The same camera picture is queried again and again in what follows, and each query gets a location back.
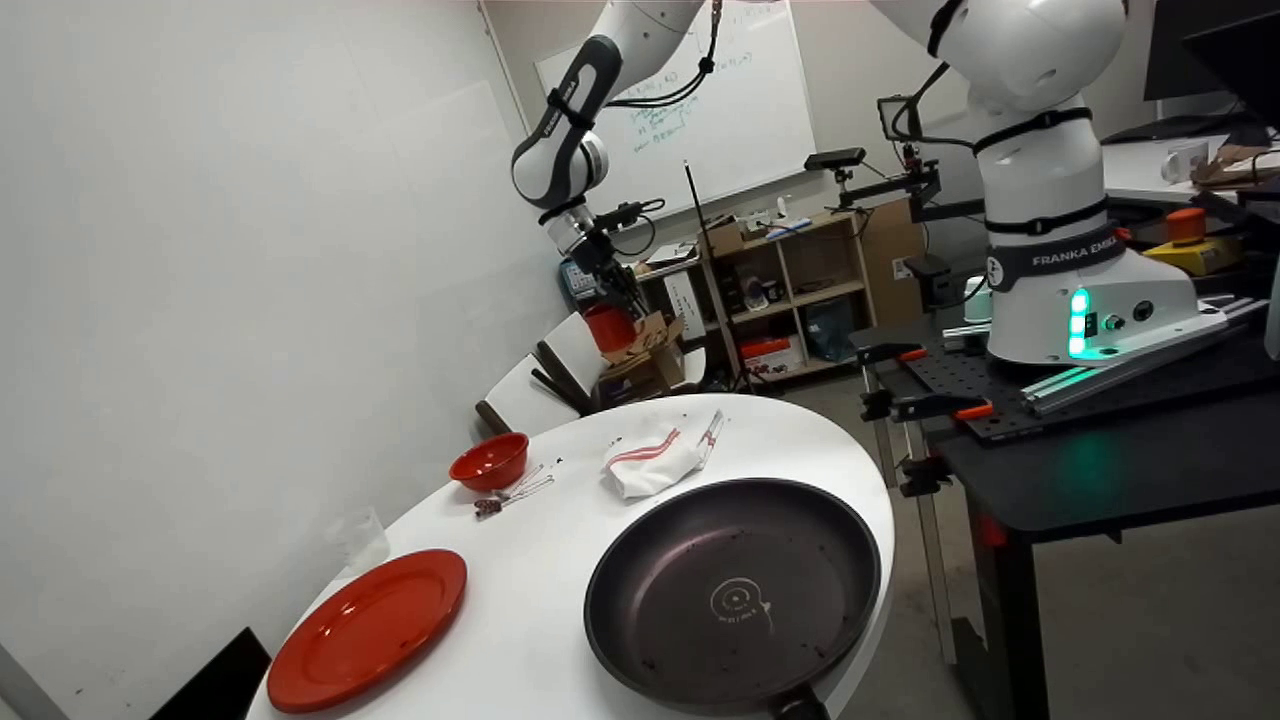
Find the white mug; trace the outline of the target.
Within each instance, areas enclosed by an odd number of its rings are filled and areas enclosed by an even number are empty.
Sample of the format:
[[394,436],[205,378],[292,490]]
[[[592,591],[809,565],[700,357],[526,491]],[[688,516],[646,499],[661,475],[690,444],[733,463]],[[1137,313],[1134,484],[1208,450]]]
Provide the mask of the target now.
[[1208,165],[1212,158],[1207,140],[1188,140],[1166,149],[1158,173],[1167,184],[1192,182],[1196,173]]

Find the red bowl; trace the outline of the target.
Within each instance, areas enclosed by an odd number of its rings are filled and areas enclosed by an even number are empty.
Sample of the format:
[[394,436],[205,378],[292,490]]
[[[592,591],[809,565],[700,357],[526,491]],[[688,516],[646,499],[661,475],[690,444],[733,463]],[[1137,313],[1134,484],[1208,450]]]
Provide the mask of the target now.
[[529,446],[525,433],[494,436],[461,454],[451,464],[449,478],[479,495],[507,489],[525,477]]

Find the white cloth with red stripes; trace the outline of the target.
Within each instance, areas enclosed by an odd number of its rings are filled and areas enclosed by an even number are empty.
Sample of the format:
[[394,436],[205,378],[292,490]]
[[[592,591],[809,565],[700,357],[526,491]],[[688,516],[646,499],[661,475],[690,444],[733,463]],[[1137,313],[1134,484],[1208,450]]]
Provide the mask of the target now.
[[608,447],[602,479],[623,501],[660,495],[705,468],[726,421],[718,407],[648,414]]

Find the clear plastic cup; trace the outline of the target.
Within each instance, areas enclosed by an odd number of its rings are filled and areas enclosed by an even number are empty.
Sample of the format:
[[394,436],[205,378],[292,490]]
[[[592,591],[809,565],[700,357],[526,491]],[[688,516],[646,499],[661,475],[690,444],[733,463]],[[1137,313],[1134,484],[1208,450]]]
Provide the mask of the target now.
[[340,553],[344,577],[362,575],[390,557],[390,542],[372,506],[337,518],[326,527],[324,536]]

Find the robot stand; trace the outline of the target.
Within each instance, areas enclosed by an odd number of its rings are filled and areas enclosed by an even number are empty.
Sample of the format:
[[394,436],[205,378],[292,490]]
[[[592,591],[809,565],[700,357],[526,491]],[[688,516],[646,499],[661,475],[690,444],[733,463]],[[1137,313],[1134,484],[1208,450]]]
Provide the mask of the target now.
[[855,332],[925,357],[858,366],[867,392],[988,398],[992,416],[870,421],[890,482],[945,457],[954,483],[914,497],[943,659],[984,720],[1048,720],[1033,548],[1280,503],[1280,309],[1217,295],[1222,334],[1107,368],[996,366],[957,309]]

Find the wooden shelf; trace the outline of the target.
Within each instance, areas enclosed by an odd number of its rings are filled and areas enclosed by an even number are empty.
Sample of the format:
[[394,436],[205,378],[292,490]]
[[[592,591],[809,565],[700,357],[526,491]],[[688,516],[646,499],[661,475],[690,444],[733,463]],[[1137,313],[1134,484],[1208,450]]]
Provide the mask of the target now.
[[833,370],[813,348],[806,310],[838,299],[856,322],[869,311],[861,237],[873,213],[826,210],[746,231],[735,217],[709,228],[719,287],[749,372],[762,384]]

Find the blue box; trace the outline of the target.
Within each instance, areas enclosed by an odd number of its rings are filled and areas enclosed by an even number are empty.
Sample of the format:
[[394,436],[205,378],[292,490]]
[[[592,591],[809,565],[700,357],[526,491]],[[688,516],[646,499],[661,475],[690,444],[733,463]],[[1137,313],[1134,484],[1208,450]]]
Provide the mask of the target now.
[[558,265],[558,282],[572,304],[591,301],[599,296],[595,275],[584,272],[576,261],[563,258]]

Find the yellow emergency stop button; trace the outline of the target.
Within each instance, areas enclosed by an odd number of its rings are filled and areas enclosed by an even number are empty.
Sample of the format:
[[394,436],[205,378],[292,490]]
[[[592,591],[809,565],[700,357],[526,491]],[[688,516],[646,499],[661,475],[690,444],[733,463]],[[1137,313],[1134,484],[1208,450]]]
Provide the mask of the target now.
[[1165,219],[1167,241],[1142,252],[1143,256],[1204,277],[1239,265],[1244,259],[1236,234],[1213,234],[1202,208],[1184,208]]

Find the stack of cardboard boxes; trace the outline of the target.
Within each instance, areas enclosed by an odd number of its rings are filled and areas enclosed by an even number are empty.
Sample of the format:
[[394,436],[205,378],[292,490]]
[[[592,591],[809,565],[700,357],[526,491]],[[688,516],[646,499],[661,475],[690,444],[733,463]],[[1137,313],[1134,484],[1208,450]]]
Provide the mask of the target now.
[[681,347],[685,322],[660,313],[639,322],[634,342],[603,355],[605,369],[595,396],[605,407],[673,395],[687,382]]

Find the monitor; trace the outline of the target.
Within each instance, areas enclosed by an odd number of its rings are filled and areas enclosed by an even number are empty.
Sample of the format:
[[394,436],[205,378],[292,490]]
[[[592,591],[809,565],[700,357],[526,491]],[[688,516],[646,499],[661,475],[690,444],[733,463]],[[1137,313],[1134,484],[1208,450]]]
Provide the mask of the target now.
[[1157,0],[1146,100],[1215,92],[1280,129],[1280,0]]

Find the black frying pan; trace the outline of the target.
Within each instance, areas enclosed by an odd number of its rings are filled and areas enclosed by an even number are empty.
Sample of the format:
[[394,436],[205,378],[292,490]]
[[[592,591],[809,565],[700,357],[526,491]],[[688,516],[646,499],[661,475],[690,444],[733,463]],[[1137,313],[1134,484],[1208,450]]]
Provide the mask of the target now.
[[666,707],[832,720],[815,683],[869,635],[886,579],[870,527],[835,495],[723,480],[655,506],[611,543],[584,630],[605,671]]

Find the red plate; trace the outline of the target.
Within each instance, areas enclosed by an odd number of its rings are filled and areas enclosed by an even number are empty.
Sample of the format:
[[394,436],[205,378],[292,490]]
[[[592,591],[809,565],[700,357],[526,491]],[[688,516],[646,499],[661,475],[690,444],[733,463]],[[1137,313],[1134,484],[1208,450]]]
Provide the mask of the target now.
[[452,550],[407,553],[355,578],[287,637],[265,680],[270,705],[311,714],[378,688],[447,634],[467,582]]

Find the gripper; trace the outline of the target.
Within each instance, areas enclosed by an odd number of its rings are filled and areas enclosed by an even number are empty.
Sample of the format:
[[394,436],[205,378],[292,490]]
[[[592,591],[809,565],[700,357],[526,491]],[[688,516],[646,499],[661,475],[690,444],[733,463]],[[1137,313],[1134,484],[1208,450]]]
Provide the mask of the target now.
[[[584,273],[596,278],[599,302],[630,316],[646,316],[650,311],[643,288],[631,266],[621,266],[607,231],[593,228],[571,246],[571,260]],[[614,278],[618,275],[618,284]]]

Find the red cup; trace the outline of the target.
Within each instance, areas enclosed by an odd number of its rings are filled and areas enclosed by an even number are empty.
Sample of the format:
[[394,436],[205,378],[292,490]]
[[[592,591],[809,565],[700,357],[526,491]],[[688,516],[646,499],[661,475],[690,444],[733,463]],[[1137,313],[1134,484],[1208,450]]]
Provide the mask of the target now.
[[591,305],[582,318],[602,355],[626,351],[636,340],[635,320],[623,309],[599,302]]

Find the metal whisk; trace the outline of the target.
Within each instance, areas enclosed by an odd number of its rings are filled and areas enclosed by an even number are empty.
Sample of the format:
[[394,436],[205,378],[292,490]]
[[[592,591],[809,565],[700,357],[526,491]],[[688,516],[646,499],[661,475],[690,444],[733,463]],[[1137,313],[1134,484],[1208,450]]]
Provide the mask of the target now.
[[474,502],[474,516],[480,520],[492,518],[502,512],[507,506],[535,495],[554,482],[554,474],[543,465],[538,465],[532,471],[522,479],[515,482],[511,487],[497,489],[489,496],[476,500]]

